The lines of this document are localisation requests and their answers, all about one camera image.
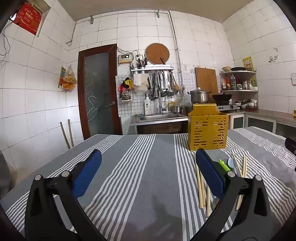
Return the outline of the light blue plastic spoon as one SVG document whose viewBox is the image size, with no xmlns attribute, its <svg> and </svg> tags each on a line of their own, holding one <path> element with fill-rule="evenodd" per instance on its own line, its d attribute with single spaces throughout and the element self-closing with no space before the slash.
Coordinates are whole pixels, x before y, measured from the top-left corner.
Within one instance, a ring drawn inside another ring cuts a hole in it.
<svg viewBox="0 0 296 241">
<path fill-rule="evenodd" d="M 236 164 L 234 162 L 234 159 L 232 157 L 228 158 L 227 166 L 230 168 L 231 171 L 233 171 L 238 176 L 238 170 L 237 170 Z"/>
</svg>

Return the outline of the wall control box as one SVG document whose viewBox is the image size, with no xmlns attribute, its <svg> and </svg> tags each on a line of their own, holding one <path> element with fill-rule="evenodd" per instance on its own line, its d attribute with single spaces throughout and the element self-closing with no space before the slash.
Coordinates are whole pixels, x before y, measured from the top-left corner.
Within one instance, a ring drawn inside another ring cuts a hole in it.
<svg viewBox="0 0 296 241">
<path fill-rule="evenodd" d="M 132 63 L 133 54 L 123 54 L 118 56 L 118 64 Z"/>
</svg>

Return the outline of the green plastic utensil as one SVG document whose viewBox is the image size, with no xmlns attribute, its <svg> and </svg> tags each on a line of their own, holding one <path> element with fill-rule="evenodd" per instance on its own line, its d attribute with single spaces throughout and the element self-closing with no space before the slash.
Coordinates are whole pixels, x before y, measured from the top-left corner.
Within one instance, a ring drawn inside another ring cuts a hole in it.
<svg viewBox="0 0 296 241">
<path fill-rule="evenodd" d="M 219 160 L 219 164 L 226 172 L 231 171 L 231 169 L 224 163 L 224 161 Z"/>
</svg>

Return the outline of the grey striped tablecloth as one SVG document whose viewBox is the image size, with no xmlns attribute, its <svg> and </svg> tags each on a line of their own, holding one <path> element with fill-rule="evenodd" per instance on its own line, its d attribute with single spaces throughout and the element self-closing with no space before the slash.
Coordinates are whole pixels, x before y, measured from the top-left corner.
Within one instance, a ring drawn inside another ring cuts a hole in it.
<svg viewBox="0 0 296 241">
<path fill-rule="evenodd" d="M 271 240 L 295 240 L 295 155 L 285 139 L 258 127 L 237 128 L 228 131 L 224 149 L 205 150 L 212 161 L 226 165 L 233 151 L 241 171 L 247 156 L 246 178 L 259 175 L 266 188 Z M 66 151 L 1 199 L 1 240 L 27 240 L 25 212 L 36 175 L 72 171 L 95 149 L 102 162 L 78 202 L 105 240 L 193 240 L 208 218 L 207 205 L 199 208 L 196 151 L 189 150 L 185 133 L 98 134 Z M 64 225 L 74 231 L 60 197 L 54 200 Z M 236 204 L 223 232 L 233 224 Z"/>
</svg>

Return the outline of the yellow plastic utensil holder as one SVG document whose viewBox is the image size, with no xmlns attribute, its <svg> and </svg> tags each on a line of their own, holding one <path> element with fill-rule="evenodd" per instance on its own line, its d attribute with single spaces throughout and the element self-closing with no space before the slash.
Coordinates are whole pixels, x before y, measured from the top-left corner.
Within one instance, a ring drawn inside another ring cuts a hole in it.
<svg viewBox="0 0 296 241">
<path fill-rule="evenodd" d="M 218 111 L 216 104 L 193 104 L 193 110 L 188 114 L 189 150 L 224 149 L 228 123 L 228 115 Z"/>
</svg>

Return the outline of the rectangular wooden cutting board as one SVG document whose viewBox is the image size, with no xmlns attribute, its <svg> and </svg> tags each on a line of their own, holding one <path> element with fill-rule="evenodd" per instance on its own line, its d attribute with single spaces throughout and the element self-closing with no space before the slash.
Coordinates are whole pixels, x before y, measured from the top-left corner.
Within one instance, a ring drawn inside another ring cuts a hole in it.
<svg viewBox="0 0 296 241">
<path fill-rule="evenodd" d="M 216 72 L 214 69 L 195 68 L 196 84 L 201 90 L 209 92 L 209 101 L 215 103 L 212 95 L 218 94 Z"/>
</svg>

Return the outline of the brown framed glass door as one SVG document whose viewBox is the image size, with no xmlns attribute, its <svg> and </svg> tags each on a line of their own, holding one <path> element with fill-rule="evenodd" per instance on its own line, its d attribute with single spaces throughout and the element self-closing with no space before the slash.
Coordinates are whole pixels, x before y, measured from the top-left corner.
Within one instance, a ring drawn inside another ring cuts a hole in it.
<svg viewBox="0 0 296 241">
<path fill-rule="evenodd" d="M 83 138 L 98 133 L 121 135 L 117 104 L 117 45 L 79 52 L 78 103 Z"/>
</svg>

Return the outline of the red box in window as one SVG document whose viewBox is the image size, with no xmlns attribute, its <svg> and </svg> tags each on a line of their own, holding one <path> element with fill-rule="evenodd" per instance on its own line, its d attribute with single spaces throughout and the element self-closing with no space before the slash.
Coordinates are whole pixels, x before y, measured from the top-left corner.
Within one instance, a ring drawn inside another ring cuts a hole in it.
<svg viewBox="0 0 296 241">
<path fill-rule="evenodd" d="M 25 2 L 18 10 L 13 23 L 32 33 L 33 35 L 36 35 L 41 23 L 41 19 L 42 14 L 39 12 L 39 10 L 30 3 Z"/>
</svg>

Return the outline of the white soap bottle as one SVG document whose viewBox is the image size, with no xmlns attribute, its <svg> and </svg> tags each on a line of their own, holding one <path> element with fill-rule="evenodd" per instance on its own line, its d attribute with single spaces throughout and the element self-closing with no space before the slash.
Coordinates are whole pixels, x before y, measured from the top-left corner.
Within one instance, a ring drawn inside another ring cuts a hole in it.
<svg viewBox="0 0 296 241">
<path fill-rule="evenodd" d="M 151 114 L 151 100 L 148 96 L 146 96 L 144 100 L 144 114 L 150 115 Z"/>
</svg>

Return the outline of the gas stove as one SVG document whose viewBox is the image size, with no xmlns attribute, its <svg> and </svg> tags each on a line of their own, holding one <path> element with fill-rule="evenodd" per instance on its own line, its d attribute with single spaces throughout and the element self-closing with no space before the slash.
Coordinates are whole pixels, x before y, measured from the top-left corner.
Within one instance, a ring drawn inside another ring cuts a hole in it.
<svg viewBox="0 0 296 241">
<path fill-rule="evenodd" d="M 217 110 L 220 112 L 237 111 L 239 106 L 236 104 L 218 105 Z"/>
</svg>

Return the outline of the wall utensil rack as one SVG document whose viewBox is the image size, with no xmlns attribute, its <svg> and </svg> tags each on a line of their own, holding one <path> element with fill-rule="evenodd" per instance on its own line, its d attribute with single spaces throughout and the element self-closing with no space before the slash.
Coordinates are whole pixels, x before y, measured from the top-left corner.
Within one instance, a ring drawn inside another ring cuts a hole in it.
<svg viewBox="0 0 296 241">
<path fill-rule="evenodd" d="M 131 73 L 142 74 L 152 71 L 173 71 L 174 68 L 171 65 L 146 65 L 145 67 L 131 68 Z"/>
</svg>

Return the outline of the kitchen faucet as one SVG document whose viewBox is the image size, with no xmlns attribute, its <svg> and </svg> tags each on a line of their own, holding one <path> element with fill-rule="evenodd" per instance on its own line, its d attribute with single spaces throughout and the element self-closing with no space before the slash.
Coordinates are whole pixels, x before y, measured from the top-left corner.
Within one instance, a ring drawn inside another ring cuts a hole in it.
<svg viewBox="0 0 296 241">
<path fill-rule="evenodd" d="M 161 91 L 158 90 L 158 100 L 159 100 L 159 114 L 163 114 L 164 111 L 166 111 L 166 106 L 163 102 L 163 97 L 161 95 Z"/>
</svg>

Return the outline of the yellow wall poster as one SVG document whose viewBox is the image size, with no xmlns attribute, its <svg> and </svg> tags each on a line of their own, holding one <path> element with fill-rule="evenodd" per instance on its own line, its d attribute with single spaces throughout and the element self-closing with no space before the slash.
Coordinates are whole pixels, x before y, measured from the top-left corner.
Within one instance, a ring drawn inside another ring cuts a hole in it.
<svg viewBox="0 0 296 241">
<path fill-rule="evenodd" d="M 243 61 L 243 66 L 246 68 L 247 71 L 252 71 L 252 72 L 255 71 L 251 56 L 243 58 L 242 61 Z"/>
</svg>

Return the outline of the hanging plastic bag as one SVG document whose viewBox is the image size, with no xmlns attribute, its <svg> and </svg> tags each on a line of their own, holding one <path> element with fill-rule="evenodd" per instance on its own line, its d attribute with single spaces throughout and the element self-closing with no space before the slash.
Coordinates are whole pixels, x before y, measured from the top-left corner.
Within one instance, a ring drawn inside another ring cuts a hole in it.
<svg viewBox="0 0 296 241">
<path fill-rule="evenodd" d="M 72 91 L 77 85 L 77 79 L 75 77 L 72 66 L 69 66 L 66 70 L 65 77 L 63 78 L 62 89 L 64 91 Z"/>
</svg>

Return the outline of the wooden stick by wall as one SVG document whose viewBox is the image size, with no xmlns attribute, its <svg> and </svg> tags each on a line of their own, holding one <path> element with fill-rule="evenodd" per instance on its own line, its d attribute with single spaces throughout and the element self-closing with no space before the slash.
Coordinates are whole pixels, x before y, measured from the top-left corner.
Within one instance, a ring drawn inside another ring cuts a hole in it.
<svg viewBox="0 0 296 241">
<path fill-rule="evenodd" d="M 70 135 L 71 146 L 74 147 L 74 140 L 73 140 L 73 135 L 72 135 L 72 130 L 71 130 L 71 123 L 70 123 L 69 119 L 68 119 L 68 130 L 69 130 L 69 135 Z"/>
<path fill-rule="evenodd" d="M 67 146 L 68 149 L 71 149 L 70 144 L 69 144 L 68 139 L 67 139 L 67 136 L 66 136 L 66 133 L 65 133 L 65 130 L 64 130 L 64 127 L 63 127 L 63 124 L 62 124 L 61 121 L 60 121 L 60 127 L 61 127 L 61 130 L 62 130 L 62 134 L 63 134 L 64 140 L 65 140 L 66 146 Z"/>
</svg>

